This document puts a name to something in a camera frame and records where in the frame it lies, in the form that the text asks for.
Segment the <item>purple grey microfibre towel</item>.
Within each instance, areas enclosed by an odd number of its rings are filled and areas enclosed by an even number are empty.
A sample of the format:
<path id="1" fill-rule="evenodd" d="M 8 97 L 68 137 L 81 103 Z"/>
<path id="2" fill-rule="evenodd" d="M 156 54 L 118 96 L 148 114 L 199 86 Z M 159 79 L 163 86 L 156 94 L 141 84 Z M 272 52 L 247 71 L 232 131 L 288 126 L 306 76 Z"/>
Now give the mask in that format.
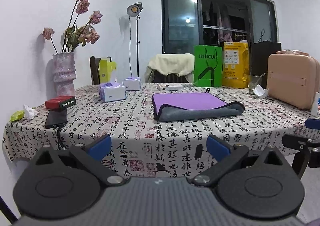
<path id="1" fill-rule="evenodd" d="M 224 102 L 206 92 L 155 93 L 152 95 L 154 119 L 159 122 L 211 119 L 242 115 L 240 102 Z"/>

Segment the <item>clear drinking glass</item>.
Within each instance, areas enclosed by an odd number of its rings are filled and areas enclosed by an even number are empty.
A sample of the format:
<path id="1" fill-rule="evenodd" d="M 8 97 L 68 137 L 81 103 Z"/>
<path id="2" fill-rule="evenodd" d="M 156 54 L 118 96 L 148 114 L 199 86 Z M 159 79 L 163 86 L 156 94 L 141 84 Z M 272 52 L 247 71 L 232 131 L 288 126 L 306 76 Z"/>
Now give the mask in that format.
<path id="1" fill-rule="evenodd" d="M 266 75 L 266 73 L 263 73 L 262 75 L 250 75 L 249 76 L 249 94 L 254 95 L 254 89 L 259 85 L 262 81 L 262 78 Z"/>

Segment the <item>crumpled white tissue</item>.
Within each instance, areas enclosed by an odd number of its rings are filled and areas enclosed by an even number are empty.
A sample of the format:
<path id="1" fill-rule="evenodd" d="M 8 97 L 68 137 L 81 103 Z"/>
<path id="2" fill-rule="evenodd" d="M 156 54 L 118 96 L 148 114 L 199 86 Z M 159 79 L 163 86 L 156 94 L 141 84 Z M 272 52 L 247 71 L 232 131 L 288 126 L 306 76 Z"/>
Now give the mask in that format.
<path id="1" fill-rule="evenodd" d="M 28 120 L 32 120 L 39 114 L 38 111 L 36 111 L 34 108 L 31 108 L 28 105 L 23 105 L 23 111 L 24 111 L 24 116 Z"/>

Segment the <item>black paper bag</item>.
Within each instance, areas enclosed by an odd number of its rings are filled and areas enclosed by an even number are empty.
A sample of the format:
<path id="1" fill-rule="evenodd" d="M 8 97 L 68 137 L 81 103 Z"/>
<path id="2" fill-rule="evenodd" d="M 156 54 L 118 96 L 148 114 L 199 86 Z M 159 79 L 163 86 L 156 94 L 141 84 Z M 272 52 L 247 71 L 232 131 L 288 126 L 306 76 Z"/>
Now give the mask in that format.
<path id="1" fill-rule="evenodd" d="M 271 54 L 281 50 L 281 43 L 273 42 L 271 39 L 264 40 L 265 29 L 260 32 L 260 37 L 257 43 L 251 46 L 251 74 L 261 76 L 267 73 L 268 58 Z"/>

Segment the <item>calligraphy print tablecloth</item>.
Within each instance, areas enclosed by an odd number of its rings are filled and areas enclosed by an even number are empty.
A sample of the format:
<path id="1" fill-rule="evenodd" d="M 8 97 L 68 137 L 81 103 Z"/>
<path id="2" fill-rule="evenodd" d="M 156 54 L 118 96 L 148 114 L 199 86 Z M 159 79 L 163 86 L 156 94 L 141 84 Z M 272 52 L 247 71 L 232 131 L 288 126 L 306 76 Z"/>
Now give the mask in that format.
<path id="1" fill-rule="evenodd" d="M 244 113 L 236 117 L 205 120 L 155 121 L 152 95 L 155 84 L 144 84 L 128 92 L 123 101 L 105 103 L 96 85 L 76 90 L 76 104 L 67 110 L 67 124 L 56 132 L 45 128 L 47 109 L 37 108 L 32 120 L 7 123 L 3 148 L 9 160 L 31 159 L 44 145 L 89 144 L 108 134 L 111 152 L 102 163 L 117 174 L 134 177 L 194 177 L 214 164 L 207 151 L 210 134 L 228 144 L 244 144 L 252 150 L 276 146 L 285 156 L 292 150 L 283 147 L 282 137 L 297 134 L 319 139 L 319 131 L 306 128 L 309 111 L 299 110 L 272 98 L 259 99 L 246 89 L 212 88 L 212 95 L 224 102 L 240 102 Z"/>

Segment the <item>yellow printed plastic bag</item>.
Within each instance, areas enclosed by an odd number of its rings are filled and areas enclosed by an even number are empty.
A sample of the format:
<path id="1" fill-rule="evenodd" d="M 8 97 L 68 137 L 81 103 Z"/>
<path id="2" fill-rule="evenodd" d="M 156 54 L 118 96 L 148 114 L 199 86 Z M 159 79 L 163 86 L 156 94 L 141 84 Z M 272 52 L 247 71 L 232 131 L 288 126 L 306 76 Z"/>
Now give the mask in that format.
<path id="1" fill-rule="evenodd" d="M 248 87 L 248 43 L 225 42 L 223 51 L 222 85 L 230 88 Z"/>

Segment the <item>near purple tissue pack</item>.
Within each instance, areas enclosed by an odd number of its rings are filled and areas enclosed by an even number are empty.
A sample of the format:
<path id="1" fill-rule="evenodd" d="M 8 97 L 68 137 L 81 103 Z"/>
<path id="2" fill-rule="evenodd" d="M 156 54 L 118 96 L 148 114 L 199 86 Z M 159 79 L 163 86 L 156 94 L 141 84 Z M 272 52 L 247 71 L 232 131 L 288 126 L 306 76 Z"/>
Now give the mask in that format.
<path id="1" fill-rule="evenodd" d="M 126 99 L 126 89 L 120 83 L 107 82 L 99 85 L 99 96 L 103 102 L 116 102 Z"/>

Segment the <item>purple tissue pack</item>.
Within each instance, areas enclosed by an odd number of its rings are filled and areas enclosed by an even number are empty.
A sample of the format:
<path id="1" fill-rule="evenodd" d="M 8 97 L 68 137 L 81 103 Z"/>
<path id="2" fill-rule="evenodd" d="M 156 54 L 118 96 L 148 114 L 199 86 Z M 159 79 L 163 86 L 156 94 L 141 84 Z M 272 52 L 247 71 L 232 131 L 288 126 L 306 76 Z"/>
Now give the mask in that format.
<path id="1" fill-rule="evenodd" d="M 126 89 L 120 83 L 107 82 L 99 85 L 99 96 L 103 102 L 116 102 L 126 99 Z"/>
<path id="2" fill-rule="evenodd" d="M 140 77 L 128 77 L 123 79 L 126 91 L 139 91 L 141 89 Z"/>

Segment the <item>pink speckled ceramic vase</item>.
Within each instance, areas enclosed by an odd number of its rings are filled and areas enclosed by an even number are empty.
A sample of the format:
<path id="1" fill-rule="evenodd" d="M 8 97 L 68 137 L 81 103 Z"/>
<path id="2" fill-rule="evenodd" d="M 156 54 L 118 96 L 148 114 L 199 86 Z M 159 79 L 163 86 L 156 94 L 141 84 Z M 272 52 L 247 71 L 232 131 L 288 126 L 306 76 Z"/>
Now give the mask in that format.
<path id="1" fill-rule="evenodd" d="M 74 52 L 53 55 L 53 81 L 58 96 L 75 96 Z"/>

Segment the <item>green mucun paper bag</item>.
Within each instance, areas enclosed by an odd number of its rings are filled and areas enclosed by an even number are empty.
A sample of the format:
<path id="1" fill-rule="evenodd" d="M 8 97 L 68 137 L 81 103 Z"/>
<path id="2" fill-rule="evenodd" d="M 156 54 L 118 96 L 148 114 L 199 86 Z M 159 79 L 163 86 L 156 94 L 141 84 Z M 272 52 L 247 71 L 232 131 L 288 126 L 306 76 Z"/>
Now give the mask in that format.
<path id="1" fill-rule="evenodd" d="M 201 88 L 222 86 L 222 48 L 197 45 L 194 47 L 194 85 Z"/>

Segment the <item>far purple tissue pack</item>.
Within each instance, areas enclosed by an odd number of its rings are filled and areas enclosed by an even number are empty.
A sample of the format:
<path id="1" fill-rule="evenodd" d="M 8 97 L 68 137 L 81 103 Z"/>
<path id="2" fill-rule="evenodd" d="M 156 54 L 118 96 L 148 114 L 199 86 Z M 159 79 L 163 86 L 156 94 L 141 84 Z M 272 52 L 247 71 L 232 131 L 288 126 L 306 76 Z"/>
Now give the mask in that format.
<path id="1" fill-rule="evenodd" d="M 139 91 L 141 89 L 140 77 L 128 77 L 123 79 L 126 91 Z"/>

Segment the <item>yellow green paper bag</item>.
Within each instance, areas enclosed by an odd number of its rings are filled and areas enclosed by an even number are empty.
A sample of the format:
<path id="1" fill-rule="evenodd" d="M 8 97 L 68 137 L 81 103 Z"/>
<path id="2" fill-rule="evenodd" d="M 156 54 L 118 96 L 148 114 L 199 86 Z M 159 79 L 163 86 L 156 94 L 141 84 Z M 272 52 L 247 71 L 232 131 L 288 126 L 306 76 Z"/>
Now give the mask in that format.
<path id="1" fill-rule="evenodd" d="M 110 61 L 107 58 L 101 58 L 99 61 L 99 79 L 100 83 L 116 82 L 116 62 Z"/>

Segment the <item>white flat product box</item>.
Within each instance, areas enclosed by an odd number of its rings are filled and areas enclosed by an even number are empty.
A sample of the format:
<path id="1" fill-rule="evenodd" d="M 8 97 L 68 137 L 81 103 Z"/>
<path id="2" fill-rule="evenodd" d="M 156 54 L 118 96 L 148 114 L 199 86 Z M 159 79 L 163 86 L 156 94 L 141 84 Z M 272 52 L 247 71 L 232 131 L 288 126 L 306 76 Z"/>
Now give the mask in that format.
<path id="1" fill-rule="evenodd" d="M 184 89 L 184 86 L 182 84 L 168 83 L 168 84 L 157 85 L 157 90 L 159 91 L 180 91 L 183 89 Z"/>

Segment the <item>chair with cream cloth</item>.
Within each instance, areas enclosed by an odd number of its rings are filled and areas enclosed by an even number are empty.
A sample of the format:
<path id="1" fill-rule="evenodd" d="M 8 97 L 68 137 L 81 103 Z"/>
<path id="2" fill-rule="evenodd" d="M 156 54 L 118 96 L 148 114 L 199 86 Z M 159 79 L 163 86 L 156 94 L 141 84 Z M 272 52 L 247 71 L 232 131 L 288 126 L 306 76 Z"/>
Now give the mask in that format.
<path id="1" fill-rule="evenodd" d="M 144 81 L 151 83 L 155 77 L 155 71 L 161 75 L 184 76 L 189 83 L 194 82 L 195 57 L 191 53 L 157 54 L 147 64 L 144 73 Z"/>

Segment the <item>dark framed window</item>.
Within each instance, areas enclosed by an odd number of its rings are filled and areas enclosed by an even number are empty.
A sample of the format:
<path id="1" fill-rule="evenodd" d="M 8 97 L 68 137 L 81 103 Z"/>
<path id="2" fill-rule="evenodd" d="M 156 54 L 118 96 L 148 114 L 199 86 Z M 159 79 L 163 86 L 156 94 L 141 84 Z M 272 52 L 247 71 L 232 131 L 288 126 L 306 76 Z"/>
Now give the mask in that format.
<path id="1" fill-rule="evenodd" d="M 193 53 L 196 45 L 222 47 L 278 41 L 270 0 L 162 0 L 162 52 Z"/>

